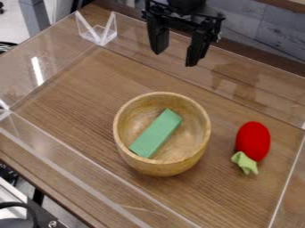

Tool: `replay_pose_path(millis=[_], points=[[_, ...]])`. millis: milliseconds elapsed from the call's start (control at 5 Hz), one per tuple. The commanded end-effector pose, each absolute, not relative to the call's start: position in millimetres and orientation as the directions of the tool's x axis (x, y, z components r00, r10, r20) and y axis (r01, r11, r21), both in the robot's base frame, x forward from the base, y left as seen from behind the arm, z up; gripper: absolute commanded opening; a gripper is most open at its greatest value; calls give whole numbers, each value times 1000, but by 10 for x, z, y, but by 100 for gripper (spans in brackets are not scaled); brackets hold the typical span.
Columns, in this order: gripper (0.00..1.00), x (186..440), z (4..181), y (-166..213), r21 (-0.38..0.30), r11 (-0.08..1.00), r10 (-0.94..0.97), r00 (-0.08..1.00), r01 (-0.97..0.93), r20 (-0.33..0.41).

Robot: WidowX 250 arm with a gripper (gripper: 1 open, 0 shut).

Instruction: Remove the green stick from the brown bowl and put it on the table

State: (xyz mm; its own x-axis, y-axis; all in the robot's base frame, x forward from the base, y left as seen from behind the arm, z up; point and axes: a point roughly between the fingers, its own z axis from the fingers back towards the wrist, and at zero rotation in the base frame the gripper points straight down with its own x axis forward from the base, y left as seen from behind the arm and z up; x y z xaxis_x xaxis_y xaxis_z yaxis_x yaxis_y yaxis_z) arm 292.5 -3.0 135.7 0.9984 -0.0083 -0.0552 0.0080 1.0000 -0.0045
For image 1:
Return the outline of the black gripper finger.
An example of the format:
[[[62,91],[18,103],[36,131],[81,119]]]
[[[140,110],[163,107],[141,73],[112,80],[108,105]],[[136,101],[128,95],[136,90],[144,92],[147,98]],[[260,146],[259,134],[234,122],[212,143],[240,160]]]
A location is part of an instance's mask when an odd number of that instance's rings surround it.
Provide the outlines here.
[[[167,20],[156,15],[147,15],[147,34],[153,54],[160,54],[168,48]]]
[[[211,41],[212,37],[207,31],[200,29],[192,31],[185,56],[187,67],[193,67],[199,60],[204,57]]]

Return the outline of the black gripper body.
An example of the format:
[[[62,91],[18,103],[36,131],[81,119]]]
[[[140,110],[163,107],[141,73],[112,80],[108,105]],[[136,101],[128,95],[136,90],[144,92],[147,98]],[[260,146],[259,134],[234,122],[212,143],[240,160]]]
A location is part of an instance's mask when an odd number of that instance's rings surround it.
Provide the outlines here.
[[[152,14],[167,20],[168,29],[191,32],[203,29],[216,42],[224,14],[207,5],[207,0],[144,0],[143,19]]]

